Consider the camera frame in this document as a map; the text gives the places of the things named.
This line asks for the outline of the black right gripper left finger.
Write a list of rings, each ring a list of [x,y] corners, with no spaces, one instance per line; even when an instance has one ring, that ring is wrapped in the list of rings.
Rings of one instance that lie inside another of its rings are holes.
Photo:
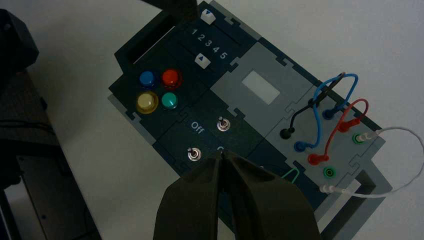
[[[153,239],[217,239],[220,167],[219,157],[207,158],[165,190]]]

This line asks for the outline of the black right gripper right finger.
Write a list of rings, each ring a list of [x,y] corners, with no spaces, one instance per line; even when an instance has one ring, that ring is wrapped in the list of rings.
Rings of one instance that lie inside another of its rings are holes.
[[[222,179],[237,240],[319,240],[314,210],[293,183],[223,151]]]

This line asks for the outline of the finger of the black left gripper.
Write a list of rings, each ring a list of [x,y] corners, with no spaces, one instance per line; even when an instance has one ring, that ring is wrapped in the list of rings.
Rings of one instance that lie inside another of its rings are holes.
[[[142,0],[160,10],[160,22],[192,22],[199,18],[196,0]]]

